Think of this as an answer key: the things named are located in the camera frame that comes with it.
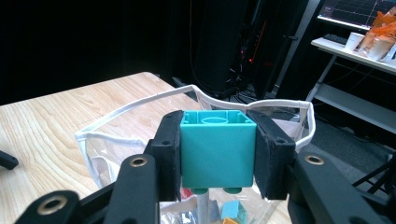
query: paper cup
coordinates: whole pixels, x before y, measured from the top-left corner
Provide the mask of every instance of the paper cup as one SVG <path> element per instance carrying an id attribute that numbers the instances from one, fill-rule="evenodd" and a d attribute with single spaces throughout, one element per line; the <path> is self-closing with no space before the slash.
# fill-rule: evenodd
<path id="1" fill-rule="evenodd" d="M 363 40 L 364 35 L 351 32 L 349 38 L 347 39 L 345 49 L 348 51 L 353 51 L 359 45 L 359 43 Z"/>

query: clear plastic bag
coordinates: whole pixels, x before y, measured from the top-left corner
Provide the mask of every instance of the clear plastic bag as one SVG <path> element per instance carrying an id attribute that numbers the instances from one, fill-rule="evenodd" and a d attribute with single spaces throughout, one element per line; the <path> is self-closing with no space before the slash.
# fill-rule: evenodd
<path id="1" fill-rule="evenodd" d="M 296 142 L 297 152 L 312 139 L 316 126 L 310 102 L 261 100 L 249 105 L 229 103 L 211 98 L 190 85 L 165 91 L 125 105 L 75 133 L 88 169 L 99 188 L 117 179 L 120 164 L 127 157 L 143 153 L 149 139 L 157 132 L 164 115 L 176 110 L 248 109 L 265 113 Z M 238 200 L 247 209 L 248 223 L 261 223 L 269 217 L 277 203 L 263 200 L 257 187 L 245 188 L 239 194 L 211 189 L 210 199 L 223 203 Z M 174 203 L 162 203 L 162 211 Z M 163 223 L 183 223 L 178 211 L 162 212 Z"/>

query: white shelf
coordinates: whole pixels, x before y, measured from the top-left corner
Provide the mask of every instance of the white shelf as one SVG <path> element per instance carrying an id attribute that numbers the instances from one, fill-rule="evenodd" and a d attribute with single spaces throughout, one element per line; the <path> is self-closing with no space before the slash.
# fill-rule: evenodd
<path id="1" fill-rule="evenodd" d="M 330 54 L 346 58 L 356 63 L 365 64 L 367 66 L 396 76 L 396 60 L 391 60 L 388 63 L 379 63 L 367 58 L 367 56 L 362 53 L 345 50 L 344 45 L 335 43 L 324 38 L 315 39 L 311 42 L 311 44 L 318 47 L 320 50 L 326 51 Z"/>
<path id="2" fill-rule="evenodd" d="M 394 111 L 325 84 L 320 85 L 314 97 L 391 133 L 396 133 L 396 112 Z"/>

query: teal block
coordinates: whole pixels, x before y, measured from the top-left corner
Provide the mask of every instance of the teal block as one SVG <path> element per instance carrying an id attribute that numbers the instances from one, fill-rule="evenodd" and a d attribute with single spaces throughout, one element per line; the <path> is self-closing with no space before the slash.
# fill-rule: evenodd
<path id="1" fill-rule="evenodd" d="M 180 123 L 183 188 L 251 187 L 256 127 L 239 110 L 185 111 Z"/>
<path id="2" fill-rule="evenodd" d="M 230 218 L 237 223 L 247 223 L 247 211 L 239 201 L 227 202 L 222 206 L 221 219 Z"/>

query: wooden table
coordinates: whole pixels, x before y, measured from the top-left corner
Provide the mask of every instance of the wooden table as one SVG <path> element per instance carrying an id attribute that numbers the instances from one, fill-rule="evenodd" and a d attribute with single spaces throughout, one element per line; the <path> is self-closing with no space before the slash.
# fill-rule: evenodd
<path id="1" fill-rule="evenodd" d="M 32 201 L 55 190 L 71 189 L 80 198 L 97 191 L 74 133 L 122 105 L 172 89 L 158 77 L 140 73 L 0 106 L 0 149 L 20 162 L 12 171 L 0 168 L 0 222 L 16 221 Z M 167 104 L 198 106 L 190 98 Z M 152 126 L 148 138 L 155 134 Z M 290 223 L 286 202 L 270 222 Z"/>

